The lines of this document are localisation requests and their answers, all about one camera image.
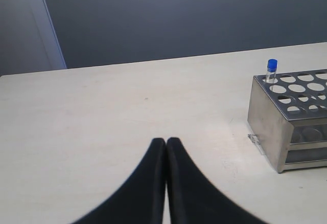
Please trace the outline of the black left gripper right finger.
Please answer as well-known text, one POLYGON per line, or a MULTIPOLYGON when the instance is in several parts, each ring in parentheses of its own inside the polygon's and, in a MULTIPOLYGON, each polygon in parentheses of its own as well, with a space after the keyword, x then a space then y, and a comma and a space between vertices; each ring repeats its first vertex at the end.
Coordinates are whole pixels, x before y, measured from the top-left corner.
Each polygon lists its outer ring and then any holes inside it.
POLYGON ((167 187, 171 223, 260 223, 219 191, 195 165, 181 140, 167 140, 167 187))

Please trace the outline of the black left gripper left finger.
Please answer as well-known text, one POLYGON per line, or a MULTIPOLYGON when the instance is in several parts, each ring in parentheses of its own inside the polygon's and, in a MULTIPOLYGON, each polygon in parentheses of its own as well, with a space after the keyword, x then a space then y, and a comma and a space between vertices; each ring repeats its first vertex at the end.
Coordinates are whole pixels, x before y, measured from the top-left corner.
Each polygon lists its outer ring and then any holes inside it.
POLYGON ((127 180, 75 223, 162 223, 166 190, 166 143, 154 138, 127 180))

